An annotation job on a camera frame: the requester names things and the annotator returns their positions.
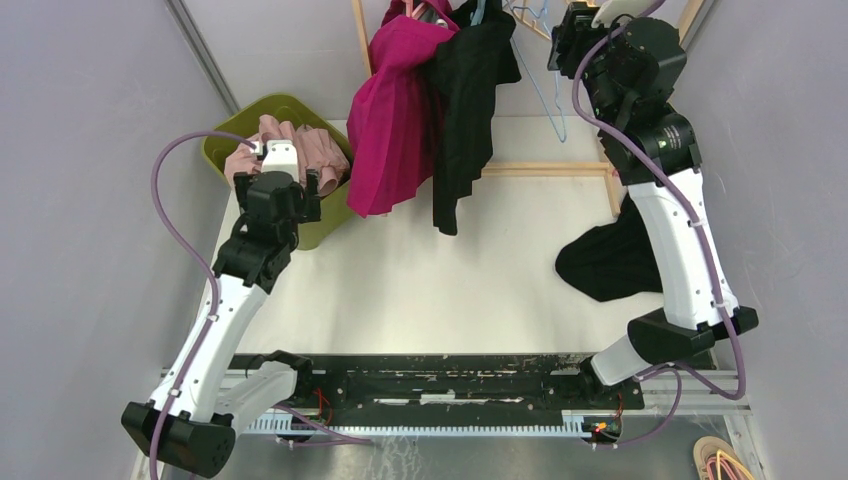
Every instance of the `white table surface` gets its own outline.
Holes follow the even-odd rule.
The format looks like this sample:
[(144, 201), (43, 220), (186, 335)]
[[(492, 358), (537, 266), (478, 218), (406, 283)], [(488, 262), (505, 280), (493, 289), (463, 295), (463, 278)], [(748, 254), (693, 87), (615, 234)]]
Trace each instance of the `white table surface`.
[[(592, 151), (585, 143), (569, 141), (575, 161)], [(512, 141), (495, 150), (500, 161), (545, 160), (515, 158), (523, 150)], [(295, 252), (237, 352), (593, 352), (661, 305), (648, 293), (598, 303), (554, 271), (563, 246), (612, 221), (601, 178), (483, 178), (460, 201), (456, 237), (432, 226), (431, 192), (425, 182), (388, 216), (354, 217), (315, 250)], [(237, 217), (231, 195), (218, 246)]]

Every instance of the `black garment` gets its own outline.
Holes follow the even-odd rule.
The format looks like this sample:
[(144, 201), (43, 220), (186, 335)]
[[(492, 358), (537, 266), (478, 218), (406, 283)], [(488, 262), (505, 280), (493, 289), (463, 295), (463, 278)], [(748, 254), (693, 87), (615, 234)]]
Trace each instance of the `black garment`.
[(572, 287), (605, 302), (638, 292), (662, 292), (651, 240), (630, 195), (615, 223), (595, 227), (565, 246), (556, 271)]
[(471, 26), (477, 0), (450, 14), (460, 31), (436, 48), (422, 68), (427, 80), (446, 97), (445, 130), (433, 173), (433, 225), (456, 235), (456, 202), (471, 195), (492, 158), (495, 86), (521, 80), (509, 44), (515, 19), (488, 0), (480, 25)]

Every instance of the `pink cloth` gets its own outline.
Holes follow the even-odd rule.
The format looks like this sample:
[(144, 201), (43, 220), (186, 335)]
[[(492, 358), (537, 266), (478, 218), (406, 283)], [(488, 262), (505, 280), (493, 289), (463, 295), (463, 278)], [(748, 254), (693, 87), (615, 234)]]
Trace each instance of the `pink cloth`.
[[(350, 170), (350, 162), (341, 148), (323, 128), (301, 125), (295, 130), (291, 122), (280, 123), (271, 115), (259, 117), (259, 133), (250, 137), (251, 142), (268, 140), (291, 140), (297, 150), (297, 166), (300, 183), (306, 185), (306, 170), (318, 172), (318, 195), (325, 197), (338, 187), (345, 173)], [(224, 164), (224, 176), (233, 184), (233, 176), (239, 172), (259, 173), (260, 162), (247, 145), (239, 144)]]
[(374, 76), (353, 97), (347, 121), (354, 152), (348, 206), (359, 215), (390, 212), (433, 175), (444, 120), (440, 96), (418, 72), (459, 27), (448, 0), (425, 0), (448, 28), (403, 15), (392, 0), (371, 41)]

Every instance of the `gray panel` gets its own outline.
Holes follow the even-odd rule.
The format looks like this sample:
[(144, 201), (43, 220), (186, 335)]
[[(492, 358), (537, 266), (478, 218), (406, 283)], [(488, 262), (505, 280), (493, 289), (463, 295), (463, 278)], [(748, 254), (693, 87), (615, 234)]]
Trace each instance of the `gray panel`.
[[(0, 478), (127, 478), (121, 412), (173, 361), (203, 281), (153, 211), (150, 170), (226, 111), (163, 2), (0, 10)], [(197, 142), (162, 174), (210, 257), (224, 182)]]
[[(657, 424), (626, 418), (625, 437)], [(216, 480), (453, 480), (453, 479), (628, 479), (697, 480), (692, 447), (705, 435), (724, 439), (720, 417), (695, 423), (679, 417), (647, 443), (592, 452), (574, 439), (447, 439), (390, 437), (374, 447), (343, 446), (289, 451), (268, 437), (240, 437)], [(188, 478), (172, 472), (173, 480)]]
[[(778, 480), (844, 478), (846, 465), (848, 2), (803, 5), (717, 1), (673, 98), (698, 136), (725, 274), (760, 313), (742, 347)], [(814, 442), (798, 412), (827, 419)]]

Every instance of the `purple tube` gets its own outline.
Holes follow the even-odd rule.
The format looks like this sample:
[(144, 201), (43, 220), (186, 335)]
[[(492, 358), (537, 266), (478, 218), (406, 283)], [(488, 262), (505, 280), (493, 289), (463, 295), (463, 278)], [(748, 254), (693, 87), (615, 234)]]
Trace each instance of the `purple tube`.
[[(206, 264), (206, 260), (197, 252), (188, 241), (180, 235), (180, 232), (177, 231), (174, 224), (171, 223), (171, 219), (168, 218), (168, 214), (165, 213), (165, 209), (162, 207), (162, 199), (159, 197), (159, 170), (162, 168), (162, 163), (165, 161), (165, 157), (171, 153), (171, 150), (176, 148), (181, 143), (184, 143), (193, 138), (200, 137), (223, 137), (229, 138), (231, 140), (235, 140), (239, 143), (243, 143), (245, 145), (253, 148), (253, 143), (248, 141), (245, 138), (242, 138), (238, 135), (234, 135), (232, 133), (226, 132), (216, 132), (213, 130), (203, 131), (203, 132), (195, 132), (189, 133), (187, 135), (183, 135), (182, 137), (174, 140), (169, 143), (164, 150), (156, 157), (156, 162), (153, 164), (153, 172), (150, 175), (150, 194), (153, 197), (153, 207), (156, 209), (156, 213), (159, 214), (159, 218), (162, 220), (162, 223), (165, 224), (165, 228), (168, 229), (168, 233), (174, 237), (174, 240), (180, 244), (183, 249), (191, 255), (191, 258), (200, 265), (200, 268), (203, 270), (203, 274), (206, 275), (206, 279), (209, 281), (209, 286), (212, 289), (212, 303), (209, 307), (209, 315), (215, 315), (218, 311), (218, 302), (221, 296), (220, 287), (218, 286), (218, 280), (215, 278), (215, 274), (212, 273), (212, 269), (209, 268), (209, 265)], [(185, 362), (183, 362), (183, 366), (177, 370), (177, 374), (174, 377), (174, 388), (179, 390), (183, 384), (183, 380), (185, 379), (186, 373), (188, 372), (191, 363), (194, 361), (194, 357), (197, 356), (198, 350), (200, 350), (200, 345), (203, 344), (203, 340), (206, 338), (206, 335), (209, 334), (209, 329), (212, 327), (212, 321), (208, 318), (206, 322), (203, 324), (203, 328), (200, 330), (200, 333), (197, 335), (197, 339), (192, 344), (191, 348), (186, 355)], [(153, 428), (153, 437), (150, 439), (150, 478), (152, 480), (159, 480), (159, 471), (156, 469), (156, 457), (159, 452), (159, 439), (162, 436), (162, 427), (165, 425), (165, 417), (168, 415), (168, 411), (171, 410), (171, 405), (174, 403), (174, 397), (168, 396), (165, 399), (165, 403), (162, 405), (161, 413), (159, 414), (159, 418), (156, 419), (156, 425)]]

